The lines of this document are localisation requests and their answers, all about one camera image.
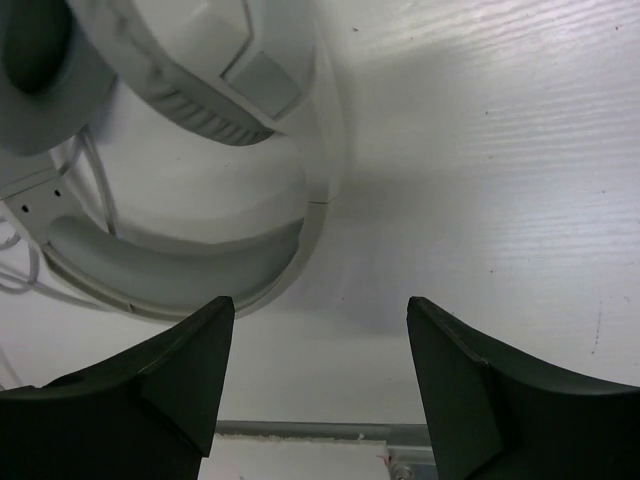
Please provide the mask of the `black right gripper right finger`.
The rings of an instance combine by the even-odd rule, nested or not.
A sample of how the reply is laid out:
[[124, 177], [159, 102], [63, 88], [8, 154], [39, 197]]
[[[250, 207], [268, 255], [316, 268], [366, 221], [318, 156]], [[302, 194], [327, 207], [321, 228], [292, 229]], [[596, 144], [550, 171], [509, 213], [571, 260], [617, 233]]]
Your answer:
[[638, 478], [638, 388], [538, 359], [423, 297], [407, 329], [440, 478]]

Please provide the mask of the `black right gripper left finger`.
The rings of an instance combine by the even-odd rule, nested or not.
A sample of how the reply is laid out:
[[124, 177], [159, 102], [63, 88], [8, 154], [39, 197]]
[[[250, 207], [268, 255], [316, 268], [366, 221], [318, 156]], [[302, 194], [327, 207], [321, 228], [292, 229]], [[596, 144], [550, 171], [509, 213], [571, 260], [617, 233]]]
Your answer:
[[117, 355], [1, 394], [4, 479], [195, 479], [212, 449], [235, 319], [218, 297]]

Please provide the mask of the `white grey over-ear headphones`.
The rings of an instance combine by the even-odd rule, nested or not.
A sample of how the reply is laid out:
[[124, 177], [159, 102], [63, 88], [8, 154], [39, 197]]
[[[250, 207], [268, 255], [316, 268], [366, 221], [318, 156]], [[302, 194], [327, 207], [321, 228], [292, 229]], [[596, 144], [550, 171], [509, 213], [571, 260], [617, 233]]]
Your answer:
[[[142, 248], [94, 224], [52, 152], [77, 138], [115, 81], [182, 129], [230, 147], [275, 135], [301, 154], [304, 217], [199, 255]], [[346, 133], [313, 1], [5, 1], [1, 214], [49, 271], [133, 316], [180, 321], [218, 296], [268, 305], [314, 252], [346, 166]]]

